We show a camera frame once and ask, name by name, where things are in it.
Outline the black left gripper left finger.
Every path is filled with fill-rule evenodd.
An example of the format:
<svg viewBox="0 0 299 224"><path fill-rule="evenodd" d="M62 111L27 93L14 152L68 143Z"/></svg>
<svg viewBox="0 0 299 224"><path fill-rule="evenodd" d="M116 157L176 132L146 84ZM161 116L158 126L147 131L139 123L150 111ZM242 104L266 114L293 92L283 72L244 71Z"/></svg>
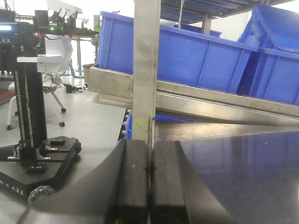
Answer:
<svg viewBox="0 0 299 224"><path fill-rule="evenodd" d="M123 140L92 172L30 208L32 224L147 222L147 147Z"/></svg>

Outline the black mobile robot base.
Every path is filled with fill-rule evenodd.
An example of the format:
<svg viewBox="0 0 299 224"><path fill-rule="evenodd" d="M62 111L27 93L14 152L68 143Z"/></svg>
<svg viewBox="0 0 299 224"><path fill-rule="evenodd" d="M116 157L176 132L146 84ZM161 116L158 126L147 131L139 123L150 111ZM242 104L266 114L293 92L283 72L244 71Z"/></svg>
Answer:
<svg viewBox="0 0 299 224"><path fill-rule="evenodd" d="M50 24L37 10L33 23L0 12L0 70L14 78L20 140L0 149L0 185L29 203L54 193L72 159L81 151L76 138L48 138L43 75L64 73L72 54L62 24Z"/></svg>

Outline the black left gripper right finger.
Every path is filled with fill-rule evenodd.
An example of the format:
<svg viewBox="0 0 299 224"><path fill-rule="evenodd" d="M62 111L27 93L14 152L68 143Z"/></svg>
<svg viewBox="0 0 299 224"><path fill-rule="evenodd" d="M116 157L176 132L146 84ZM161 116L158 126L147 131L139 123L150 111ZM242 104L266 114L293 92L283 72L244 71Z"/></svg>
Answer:
<svg viewBox="0 0 299 224"><path fill-rule="evenodd" d="M179 141L156 142L151 156L154 224L232 224L234 219L196 173Z"/></svg>

